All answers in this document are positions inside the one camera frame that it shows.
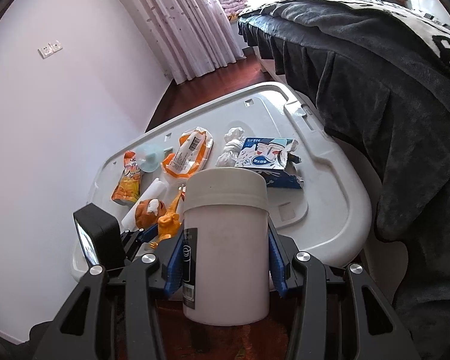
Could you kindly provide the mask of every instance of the bed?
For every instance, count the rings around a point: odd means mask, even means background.
[[[421,356],[439,358],[450,345],[450,27],[380,0],[281,1],[238,27],[349,155],[376,203],[370,273]]]

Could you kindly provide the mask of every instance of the white plastic table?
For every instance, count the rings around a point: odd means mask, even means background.
[[[330,266],[345,266],[360,252],[371,226],[368,194],[342,149],[324,132],[310,108],[290,87],[277,82],[223,96],[138,137],[105,161],[87,203],[96,204],[120,222],[130,208],[110,197],[123,171],[124,152],[143,143],[175,152],[180,135],[197,126],[206,128],[214,138],[205,168],[215,166],[223,150],[223,136],[232,127],[241,127],[245,137],[297,139],[295,154],[302,162],[295,168],[305,181],[303,190],[268,188],[269,213],[277,231]],[[161,169],[144,174],[140,190],[157,177],[163,179]],[[175,193],[170,191],[164,202],[168,204]],[[88,269],[78,240],[71,265],[78,281]]]

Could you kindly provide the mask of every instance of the gray blanket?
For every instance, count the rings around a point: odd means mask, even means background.
[[[421,356],[439,359],[450,345],[450,66],[395,17],[370,9],[294,0],[238,25],[312,99],[327,132],[377,171],[376,235],[409,254],[394,307]]]

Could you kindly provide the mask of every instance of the electrical socket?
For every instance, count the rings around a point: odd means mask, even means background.
[[[54,53],[56,53],[58,50],[63,49],[62,45],[57,40],[54,40],[54,42],[50,42],[48,45],[52,48]]]
[[[38,52],[40,53],[40,55],[42,56],[43,59],[45,59],[45,58],[47,58],[48,56],[50,56],[50,55],[53,54],[52,47],[51,47],[49,44],[47,44],[47,45],[44,46],[44,47],[40,47],[40,48],[38,49]]]

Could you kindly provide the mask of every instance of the orange toy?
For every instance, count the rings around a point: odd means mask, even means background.
[[[179,221],[179,214],[176,213],[176,209],[179,206],[182,188],[183,186],[179,188],[178,195],[167,208],[165,215],[158,219],[158,241],[149,243],[149,246],[152,249],[155,249],[160,241],[176,236],[176,233],[179,231],[181,223]]]

